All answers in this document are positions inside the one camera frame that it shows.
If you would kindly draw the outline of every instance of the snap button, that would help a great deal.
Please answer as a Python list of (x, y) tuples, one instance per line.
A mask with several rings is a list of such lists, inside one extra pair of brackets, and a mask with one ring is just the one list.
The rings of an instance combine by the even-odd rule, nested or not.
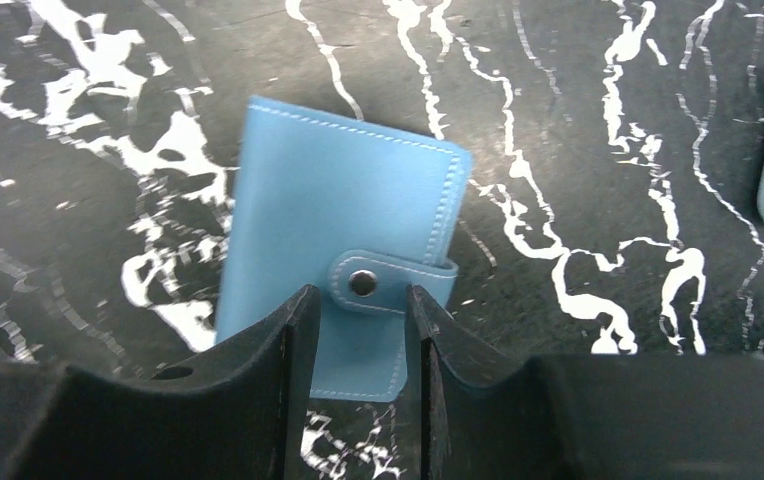
[(376, 274), (369, 270), (359, 270), (350, 275), (350, 290), (359, 297), (370, 296), (376, 291)]

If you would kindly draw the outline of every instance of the white stitching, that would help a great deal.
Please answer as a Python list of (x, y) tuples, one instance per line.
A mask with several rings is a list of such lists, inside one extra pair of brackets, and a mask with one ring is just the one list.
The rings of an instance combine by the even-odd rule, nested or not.
[(433, 147), (432, 145), (427, 145), (425, 143), (412, 142), (411, 140), (403, 140), (401, 138), (383, 137), (383, 136), (380, 136), (377, 133), (368, 132), (367, 130), (362, 130), (362, 129), (359, 129), (359, 128), (346, 127), (346, 126), (343, 126), (343, 125), (339, 125), (337, 123), (313, 120), (313, 119), (311, 119), (309, 117), (303, 117), (303, 116), (297, 115), (295, 113), (283, 112), (282, 110), (276, 110), (276, 109), (270, 108), (270, 107), (263, 107), (261, 105), (250, 105), (250, 108), (253, 109), (253, 110), (258, 110), (258, 111), (266, 112), (266, 113), (272, 113), (274, 115), (279, 115), (279, 116), (291, 118), (291, 119), (294, 119), (294, 120), (300, 120), (302, 122), (310, 122), (312, 125), (319, 125), (321, 127), (335, 128), (335, 129), (338, 129), (338, 130), (347, 130), (350, 133), (357, 133), (357, 134), (360, 134), (360, 135), (367, 135), (368, 137), (372, 137), (372, 138), (379, 138), (380, 140), (386, 140), (386, 141), (389, 141), (389, 142), (402, 143), (403, 145), (410, 145), (410, 146), (413, 146), (413, 147), (425, 148), (427, 150), (432, 150), (434, 152), (447, 153), (447, 154), (450, 154), (450, 155), (452, 155), (454, 153), (452, 150), (446, 150), (446, 149), (443, 149), (443, 148)]
[(360, 256), (352, 256), (344, 259), (341, 263), (338, 264), (338, 266), (335, 268), (335, 271), (332, 273), (331, 285), (332, 285), (332, 293), (335, 294), (335, 297), (346, 303), (347, 305), (352, 305), (354, 307), (361, 307), (361, 308), (369, 308), (371, 310), (377, 310), (381, 312), (391, 312), (391, 313), (398, 313), (403, 314), (405, 313), (402, 310), (396, 310), (393, 308), (385, 308), (385, 307), (378, 307), (376, 305), (366, 305), (363, 303), (353, 302), (351, 300), (348, 300), (342, 293), (340, 288), (340, 277), (341, 277), (341, 270), (344, 269), (344, 266), (348, 263), (350, 263), (353, 260), (366, 260), (371, 263), (377, 263), (380, 265), (385, 265), (387, 267), (395, 268), (398, 270), (405, 270), (407, 272), (417, 273), (418, 275), (423, 275), (426, 277), (433, 277), (433, 278), (441, 278), (441, 279), (449, 279), (449, 278), (456, 278), (455, 275), (438, 275), (435, 273), (427, 273), (427, 272), (421, 272), (420, 270), (415, 270), (413, 268), (403, 267), (400, 265), (396, 265), (393, 263), (383, 262), (382, 260), (376, 260), (373, 258), (367, 258), (367, 257), (360, 257)]
[(435, 245), (438, 237), (443, 232), (446, 235), (446, 218), (449, 217), (450, 210), (447, 208), (447, 200), (450, 190), (453, 188), (453, 176), (458, 171), (459, 158), (450, 159), (450, 166), (447, 167), (447, 175), (444, 177), (444, 189), (441, 191), (441, 198), (438, 200), (438, 210), (435, 211), (435, 223), (432, 224), (432, 231), (429, 232), (429, 242), (426, 245), (426, 255), (423, 256), (423, 263), (429, 265), (432, 263), (432, 253), (435, 251)]
[[(460, 168), (457, 168), (456, 170), (457, 170), (456, 178), (461, 178), (462, 175), (464, 174), (464, 170), (462, 170)], [(453, 195), (453, 197), (455, 198), (456, 196), (458, 196), (459, 192), (461, 192), (461, 190), (464, 188), (464, 182), (453, 182), (453, 185), (458, 185), (458, 187), (456, 188), (455, 194)], [(444, 218), (444, 225), (441, 228), (441, 234), (439, 234), (438, 237), (446, 237), (447, 234), (450, 232), (450, 219), (453, 217), (453, 210), (452, 210), (452, 208), (447, 208), (446, 210), (447, 211), (446, 211), (446, 215), (445, 215), (445, 218)], [(435, 238), (435, 239), (431, 239), (430, 238), (430, 241), (433, 242), (432, 248), (435, 247), (434, 243), (435, 243), (436, 240), (437, 240), (437, 238)]]
[(397, 363), (394, 364), (394, 372), (391, 374), (391, 381), (388, 383), (388, 390), (385, 393), (351, 393), (351, 392), (335, 392), (332, 390), (314, 389), (312, 393), (322, 393), (324, 395), (347, 395), (350, 397), (360, 398), (379, 398), (386, 397), (394, 391), (394, 384), (397, 383), (397, 379), (400, 377), (400, 368), (403, 366), (403, 360), (406, 358), (406, 345), (405, 342), (400, 344), (400, 351), (397, 352)]

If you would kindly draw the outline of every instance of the black marble surface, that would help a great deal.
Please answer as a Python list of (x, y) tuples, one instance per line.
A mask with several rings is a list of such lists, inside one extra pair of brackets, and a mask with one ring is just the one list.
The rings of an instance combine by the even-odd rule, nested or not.
[[(0, 0), (0, 360), (210, 345), (251, 94), (473, 152), (449, 309), (509, 356), (764, 351), (763, 1)], [(414, 478), (401, 411), (312, 402), (309, 478)]]

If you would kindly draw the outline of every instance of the hole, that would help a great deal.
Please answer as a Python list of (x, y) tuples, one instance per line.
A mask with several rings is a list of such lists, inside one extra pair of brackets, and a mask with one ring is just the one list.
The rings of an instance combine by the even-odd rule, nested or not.
[(152, 377), (153, 380), (176, 380), (178, 378), (185, 378), (194, 373), (194, 369), (191, 367), (185, 367), (182, 365), (176, 365), (175, 367), (167, 367), (164, 370), (155, 374)]
[(350, 275), (350, 290), (359, 297), (367, 297), (376, 290), (376, 275), (368, 270), (359, 270)]

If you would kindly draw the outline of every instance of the blue wallet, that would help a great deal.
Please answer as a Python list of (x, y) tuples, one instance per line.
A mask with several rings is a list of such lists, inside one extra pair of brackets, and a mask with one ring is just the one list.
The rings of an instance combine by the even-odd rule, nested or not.
[(448, 142), (253, 97), (217, 341), (303, 285), (323, 294), (311, 396), (387, 402), (406, 381), (406, 286), (441, 305), (470, 154)]

